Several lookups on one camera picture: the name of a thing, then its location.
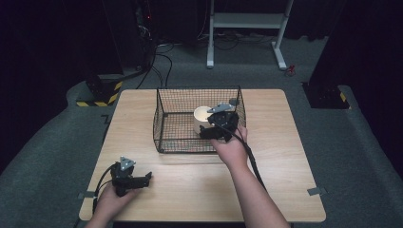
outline black equipment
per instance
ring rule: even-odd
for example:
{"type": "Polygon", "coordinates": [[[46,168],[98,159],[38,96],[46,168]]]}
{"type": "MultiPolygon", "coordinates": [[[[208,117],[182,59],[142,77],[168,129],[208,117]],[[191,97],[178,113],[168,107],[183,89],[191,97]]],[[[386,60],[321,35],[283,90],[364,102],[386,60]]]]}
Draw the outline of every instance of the black equipment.
{"type": "Polygon", "coordinates": [[[235,111],[221,111],[213,113],[207,121],[214,127],[206,128],[201,125],[200,136],[204,140],[224,138],[228,142],[232,138],[232,133],[238,128],[240,117],[235,111]]]}
{"type": "Polygon", "coordinates": [[[128,189],[148,187],[152,172],[149,172],[144,177],[133,178],[134,164],[136,162],[121,157],[121,162],[116,162],[110,169],[112,176],[112,184],[116,188],[116,195],[122,197],[128,189]]]}

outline white metal stand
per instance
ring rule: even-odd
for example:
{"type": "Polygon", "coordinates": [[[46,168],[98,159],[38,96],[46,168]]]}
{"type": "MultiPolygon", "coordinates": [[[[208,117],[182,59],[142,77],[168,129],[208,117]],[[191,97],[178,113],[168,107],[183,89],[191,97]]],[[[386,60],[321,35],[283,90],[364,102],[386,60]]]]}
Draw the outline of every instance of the white metal stand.
{"type": "Polygon", "coordinates": [[[284,13],[215,13],[214,0],[211,0],[210,9],[210,30],[207,49],[207,68],[214,67],[214,28],[247,28],[247,29],[278,29],[278,38],[272,42],[278,67],[286,69],[284,58],[282,57],[279,46],[287,26],[291,7],[294,0],[288,0],[284,13]]]}

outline cable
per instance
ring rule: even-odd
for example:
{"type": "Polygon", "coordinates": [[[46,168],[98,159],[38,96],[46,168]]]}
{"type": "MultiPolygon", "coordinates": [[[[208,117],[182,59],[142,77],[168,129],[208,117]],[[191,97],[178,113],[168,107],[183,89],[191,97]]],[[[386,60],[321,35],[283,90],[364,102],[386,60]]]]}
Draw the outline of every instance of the cable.
{"type": "Polygon", "coordinates": [[[148,73],[151,71],[152,67],[154,66],[156,51],[157,51],[157,49],[154,48],[154,57],[152,58],[151,65],[150,65],[148,71],[146,72],[146,74],[143,76],[143,78],[142,78],[142,80],[140,81],[139,85],[137,85],[136,89],[138,89],[140,86],[142,86],[142,84],[143,84],[145,78],[147,77],[148,73]]]}
{"type": "Polygon", "coordinates": [[[101,189],[102,187],[104,187],[105,184],[107,184],[107,183],[109,183],[109,182],[111,182],[111,181],[112,181],[112,180],[108,180],[107,182],[103,183],[103,184],[101,185],[100,189],[101,189]]]}
{"type": "Polygon", "coordinates": [[[202,24],[201,32],[197,36],[197,39],[199,40],[199,37],[202,35],[202,32],[204,31],[205,23],[207,21],[207,14],[208,14],[208,0],[205,0],[205,14],[204,14],[204,22],[202,24]]]}
{"type": "Polygon", "coordinates": [[[158,56],[163,56],[164,58],[166,58],[167,60],[169,60],[171,66],[169,67],[168,73],[166,74],[166,78],[165,78],[165,87],[168,86],[168,78],[169,78],[169,74],[171,73],[171,69],[172,69],[172,60],[166,56],[166,55],[162,55],[162,54],[156,54],[158,56]]]}
{"type": "Polygon", "coordinates": [[[161,72],[156,69],[155,67],[152,67],[152,70],[157,74],[158,78],[160,79],[160,87],[163,86],[163,76],[161,76],[161,72]]]}
{"type": "Polygon", "coordinates": [[[132,73],[132,74],[129,74],[129,75],[126,75],[124,77],[117,78],[117,79],[103,79],[103,82],[105,82],[105,83],[122,82],[122,81],[125,81],[125,80],[128,80],[128,79],[132,79],[132,78],[135,78],[137,76],[140,76],[140,75],[144,74],[145,72],[149,71],[150,69],[151,69],[151,67],[150,68],[145,68],[145,69],[143,69],[143,70],[141,70],[139,72],[135,72],[135,73],[132,73]]]}
{"type": "Polygon", "coordinates": [[[109,172],[113,166],[115,166],[116,164],[112,164],[110,165],[107,170],[104,172],[104,174],[101,176],[100,180],[98,181],[97,187],[95,188],[95,192],[94,192],[94,200],[92,202],[92,214],[94,214],[95,212],[95,208],[97,207],[97,203],[98,203],[98,194],[100,193],[101,190],[101,183],[102,180],[104,179],[105,175],[107,174],[107,172],[109,172]]]}
{"type": "Polygon", "coordinates": [[[242,38],[249,38],[248,36],[243,36],[243,37],[240,37],[239,38],[239,42],[241,43],[241,44],[263,44],[263,43],[267,43],[267,42],[271,42],[271,41],[273,41],[273,36],[264,36],[264,35],[262,35],[261,37],[253,37],[253,38],[257,38],[257,40],[255,40],[255,41],[250,41],[250,40],[242,40],[242,38]]]}
{"type": "Polygon", "coordinates": [[[148,28],[146,28],[146,27],[144,27],[144,26],[139,26],[139,29],[142,29],[143,30],[143,32],[142,32],[142,37],[145,37],[145,35],[147,34],[148,35],[148,38],[151,38],[151,33],[150,33],[150,31],[148,30],[148,28]]]}
{"type": "Polygon", "coordinates": [[[253,156],[253,153],[252,153],[252,149],[251,149],[251,147],[249,147],[248,143],[246,143],[246,142],[243,140],[242,135],[240,134],[240,136],[242,137],[242,138],[240,138],[238,135],[236,135],[236,134],[233,133],[232,131],[230,131],[230,130],[228,130],[228,129],[222,127],[222,126],[220,126],[218,123],[213,122],[213,124],[214,124],[215,126],[219,127],[220,129],[226,131],[227,133],[230,133],[233,137],[237,138],[237,139],[240,141],[240,143],[242,143],[243,147],[245,148],[246,154],[248,154],[249,161],[251,162],[252,169],[253,169],[253,171],[254,171],[254,173],[255,173],[256,178],[258,179],[259,183],[260,183],[261,186],[264,188],[264,190],[267,191],[266,186],[264,186],[263,180],[261,179],[261,176],[260,176],[260,173],[259,173],[259,170],[258,170],[258,166],[257,166],[257,164],[256,164],[255,157],[253,156]]]}
{"type": "Polygon", "coordinates": [[[166,52],[172,50],[172,49],[175,47],[175,44],[174,44],[174,43],[169,43],[169,44],[165,44],[165,45],[158,45],[157,48],[164,47],[164,46],[168,46],[168,45],[171,45],[171,48],[170,48],[170,49],[165,50],[165,51],[163,51],[163,52],[156,52],[156,53],[157,53],[157,54],[164,54],[164,53],[166,53],[166,52]]]}
{"type": "Polygon", "coordinates": [[[80,224],[80,217],[77,218],[76,222],[74,222],[73,228],[76,228],[78,226],[78,224],[80,224]]]}
{"type": "Polygon", "coordinates": [[[236,47],[236,46],[240,43],[240,39],[239,39],[238,36],[236,36],[236,35],[235,35],[234,37],[235,37],[236,39],[234,39],[234,40],[227,40],[228,42],[233,42],[233,41],[236,42],[232,47],[228,47],[228,48],[219,47],[219,46],[217,45],[217,42],[214,42],[214,48],[217,48],[217,49],[220,49],[220,50],[230,50],[230,49],[236,47]]]}

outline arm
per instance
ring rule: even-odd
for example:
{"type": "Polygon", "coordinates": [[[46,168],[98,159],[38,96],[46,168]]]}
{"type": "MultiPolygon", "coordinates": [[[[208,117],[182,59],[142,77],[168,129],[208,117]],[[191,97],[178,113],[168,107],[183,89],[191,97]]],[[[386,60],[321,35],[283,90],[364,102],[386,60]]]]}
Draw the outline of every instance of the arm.
{"type": "MultiPolygon", "coordinates": [[[[240,126],[239,130],[237,134],[246,141],[247,129],[240,126]]],[[[249,169],[247,154],[242,143],[235,137],[228,143],[220,143],[217,140],[210,142],[231,173],[246,226],[290,227],[284,215],[249,169]]]]}
{"type": "Polygon", "coordinates": [[[98,199],[95,213],[86,225],[86,228],[106,227],[107,224],[139,194],[139,192],[140,189],[132,189],[120,198],[115,193],[115,187],[111,183],[108,183],[98,199]]]}

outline yellow black caution tape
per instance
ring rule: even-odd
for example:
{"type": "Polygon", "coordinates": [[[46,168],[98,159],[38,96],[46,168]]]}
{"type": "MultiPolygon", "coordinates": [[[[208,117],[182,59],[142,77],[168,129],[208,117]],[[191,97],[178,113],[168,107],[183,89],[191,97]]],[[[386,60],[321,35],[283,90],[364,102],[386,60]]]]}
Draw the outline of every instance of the yellow black caution tape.
{"type": "Polygon", "coordinates": [[[348,109],[352,109],[352,107],[350,106],[350,104],[347,102],[347,97],[344,95],[343,92],[340,92],[340,98],[341,101],[348,106],[348,109]]]}
{"type": "Polygon", "coordinates": [[[93,99],[93,101],[81,101],[77,100],[76,104],[78,106],[110,106],[113,105],[118,98],[119,90],[122,87],[123,82],[117,83],[113,90],[110,92],[110,96],[108,96],[106,99],[103,99],[101,101],[97,101],[96,99],[93,99]]]}

